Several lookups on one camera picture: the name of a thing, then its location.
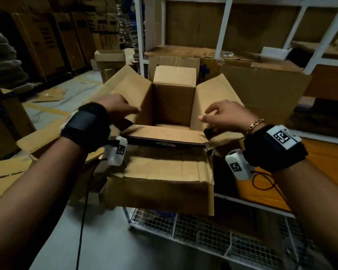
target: black print on box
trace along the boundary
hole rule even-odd
[[[124,154],[125,152],[125,146],[119,145],[118,149],[116,150],[117,154]]]
[[[284,144],[285,142],[287,142],[290,137],[288,135],[286,135],[284,132],[279,131],[276,134],[273,135],[281,144]]]
[[[236,171],[241,171],[241,168],[240,168],[238,162],[235,162],[235,163],[230,164],[230,167],[232,168],[232,170],[233,170],[234,172],[236,172]]]

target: person's left arm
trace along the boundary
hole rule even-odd
[[[118,94],[97,102],[114,124],[139,112]],[[60,137],[0,197],[0,269],[29,269],[59,221],[87,155]]]

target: white tracking device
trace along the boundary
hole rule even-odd
[[[226,155],[225,161],[229,165],[237,180],[251,180],[253,177],[254,167],[249,165],[243,156],[241,149],[232,150]]]
[[[117,136],[109,137],[108,143],[109,145],[104,146],[103,158],[107,159],[109,165],[120,166],[124,160],[128,141],[124,137]]]

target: wooden tabletop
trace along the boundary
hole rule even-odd
[[[338,144],[305,138],[302,138],[302,142],[308,151],[307,158],[338,184]],[[275,189],[258,190],[249,180],[236,181],[236,184],[241,198],[290,211]],[[269,182],[260,175],[256,177],[255,184],[259,188],[270,187]]]

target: black wrist strap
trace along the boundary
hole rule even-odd
[[[269,172],[294,165],[308,155],[300,137],[284,126],[266,125],[244,140],[244,158]]]
[[[108,112],[101,104],[85,104],[69,118],[60,135],[78,144],[87,153],[96,151],[106,144],[110,135]]]

